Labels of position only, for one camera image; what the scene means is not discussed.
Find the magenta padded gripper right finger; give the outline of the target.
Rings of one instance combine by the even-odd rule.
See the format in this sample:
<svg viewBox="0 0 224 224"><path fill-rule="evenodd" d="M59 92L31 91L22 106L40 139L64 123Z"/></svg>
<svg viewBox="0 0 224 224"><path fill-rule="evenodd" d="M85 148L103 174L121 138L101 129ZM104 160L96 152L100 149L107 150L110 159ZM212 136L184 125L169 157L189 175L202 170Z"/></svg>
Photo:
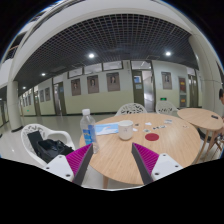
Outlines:
<svg viewBox="0 0 224 224"><path fill-rule="evenodd" d="M157 154L137 143L132 144L132 155L145 185L182 169L168 154Z"/></svg>

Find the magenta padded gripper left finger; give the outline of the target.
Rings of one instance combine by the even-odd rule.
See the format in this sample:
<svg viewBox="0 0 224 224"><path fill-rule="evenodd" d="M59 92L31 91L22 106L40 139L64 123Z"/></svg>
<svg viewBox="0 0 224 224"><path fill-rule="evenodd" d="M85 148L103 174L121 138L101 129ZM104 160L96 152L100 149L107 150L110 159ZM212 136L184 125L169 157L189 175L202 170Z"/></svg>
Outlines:
<svg viewBox="0 0 224 224"><path fill-rule="evenodd" d="M92 155L93 144L85 145L66 156L56 156L44 170L81 186Z"/></svg>

